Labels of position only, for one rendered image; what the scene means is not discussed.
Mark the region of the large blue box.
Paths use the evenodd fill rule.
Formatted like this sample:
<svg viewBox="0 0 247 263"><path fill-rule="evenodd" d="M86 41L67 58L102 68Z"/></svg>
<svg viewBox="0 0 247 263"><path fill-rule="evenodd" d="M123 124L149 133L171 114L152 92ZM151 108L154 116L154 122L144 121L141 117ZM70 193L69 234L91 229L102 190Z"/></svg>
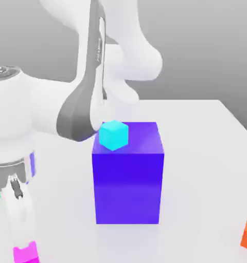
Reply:
<svg viewBox="0 0 247 263"><path fill-rule="evenodd" d="M97 224L157 224L164 149L155 122L128 122L129 143L115 151L95 136L92 150Z"/></svg>

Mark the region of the small magenta cube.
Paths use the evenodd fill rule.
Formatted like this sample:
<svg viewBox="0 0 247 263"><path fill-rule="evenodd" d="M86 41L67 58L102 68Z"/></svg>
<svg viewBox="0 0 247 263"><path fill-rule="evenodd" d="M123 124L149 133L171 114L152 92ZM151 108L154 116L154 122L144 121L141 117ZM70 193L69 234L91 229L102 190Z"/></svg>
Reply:
<svg viewBox="0 0 247 263"><path fill-rule="evenodd" d="M40 263L37 244L35 241L29 243L25 248L13 248L14 263Z"/></svg>

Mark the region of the small cyan cube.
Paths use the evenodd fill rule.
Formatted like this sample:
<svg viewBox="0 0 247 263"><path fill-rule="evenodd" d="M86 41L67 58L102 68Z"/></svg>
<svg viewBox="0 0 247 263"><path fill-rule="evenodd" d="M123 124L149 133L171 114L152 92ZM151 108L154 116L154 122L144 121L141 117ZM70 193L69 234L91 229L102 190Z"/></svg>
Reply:
<svg viewBox="0 0 247 263"><path fill-rule="evenodd" d="M113 120L105 122L99 129L99 143L111 151L128 145L129 127L128 125Z"/></svg>

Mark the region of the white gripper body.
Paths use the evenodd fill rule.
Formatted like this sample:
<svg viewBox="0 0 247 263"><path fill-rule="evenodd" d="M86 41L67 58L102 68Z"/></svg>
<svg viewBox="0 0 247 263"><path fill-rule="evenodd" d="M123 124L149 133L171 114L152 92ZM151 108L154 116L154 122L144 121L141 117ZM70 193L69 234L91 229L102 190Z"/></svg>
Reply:
<svg viewBox="0 0 247 263"><path fill-rule="evenodd" d="M32 199L26 185L21 186L23 197L15 197L10 185L3 189L3 201L10 223L13 245L25 248L36 240L36 220Z"/></svg>

